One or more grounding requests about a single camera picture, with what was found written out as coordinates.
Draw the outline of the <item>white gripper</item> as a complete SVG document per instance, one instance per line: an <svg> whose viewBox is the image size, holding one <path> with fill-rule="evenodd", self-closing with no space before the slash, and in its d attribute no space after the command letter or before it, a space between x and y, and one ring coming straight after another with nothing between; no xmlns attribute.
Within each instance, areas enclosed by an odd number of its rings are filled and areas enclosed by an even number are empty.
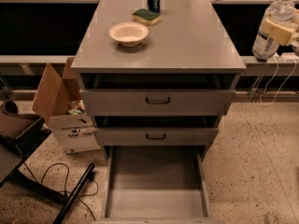
<svg viewBox="0 0 299 224"><path fill-rule="evenodd" d="M264 31L281 46L291 46L293 52L299 56L299 10L292 14L291 21L274 22L265 19L262 22Z"/></svg>

